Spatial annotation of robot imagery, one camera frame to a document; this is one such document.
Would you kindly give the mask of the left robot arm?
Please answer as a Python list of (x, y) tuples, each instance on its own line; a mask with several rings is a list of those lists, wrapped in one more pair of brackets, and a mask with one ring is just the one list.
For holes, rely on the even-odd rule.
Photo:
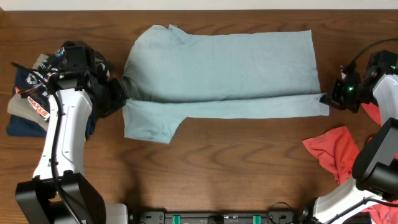
[(85, 178), (83, 157), (92, 97), (109, 91), (89, 71), (53, 74), (50, 122), (33, 178), (16, 187), (15, 198), (29, 223), (128, 223), (127, 206), (106, 204)]

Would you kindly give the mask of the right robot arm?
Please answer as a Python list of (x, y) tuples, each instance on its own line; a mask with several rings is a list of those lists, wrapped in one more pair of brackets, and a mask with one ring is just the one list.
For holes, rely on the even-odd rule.
[(302, 213), (299, 223), (344, 223), (364, 209), (397, 200), (397, 68), (382, 63), (367, 68), (364, 80), (338, 86), (326, 95), (341, 108), (375, 103), (381, 128), (353, 163), (351, 177), (328, 195), (318, 197)]

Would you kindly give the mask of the light blue t-shirt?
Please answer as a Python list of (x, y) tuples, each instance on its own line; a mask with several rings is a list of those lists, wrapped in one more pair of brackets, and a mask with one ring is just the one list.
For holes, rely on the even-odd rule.
[(154, 25), (122, 77), (126, 138), (168, 144), (187, 118), (326, 116), (310, 30), (194, 35)]

